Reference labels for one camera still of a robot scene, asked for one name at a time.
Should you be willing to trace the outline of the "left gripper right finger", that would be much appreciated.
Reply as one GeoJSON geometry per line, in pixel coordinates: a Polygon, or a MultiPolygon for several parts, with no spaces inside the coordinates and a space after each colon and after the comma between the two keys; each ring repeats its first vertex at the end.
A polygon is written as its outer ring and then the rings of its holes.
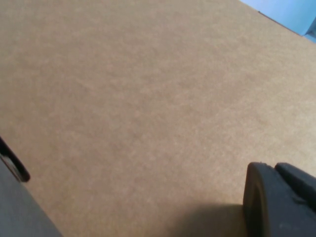
{"type": "Polygon", "coordinates": [[[243,213],[249,237],[314,237],[316,179],[285,162],[251,162],[243,213]]]}

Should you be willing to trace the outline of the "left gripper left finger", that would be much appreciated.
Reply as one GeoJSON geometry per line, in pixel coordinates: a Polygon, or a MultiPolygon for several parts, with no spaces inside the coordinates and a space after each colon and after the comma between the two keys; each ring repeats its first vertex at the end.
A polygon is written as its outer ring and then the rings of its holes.
{"type": "Polygon", "coordinates": [[[30,174],[10,147],[0,140],[0,235],[60,237],[62,234],[23,185],[30,174]]]}

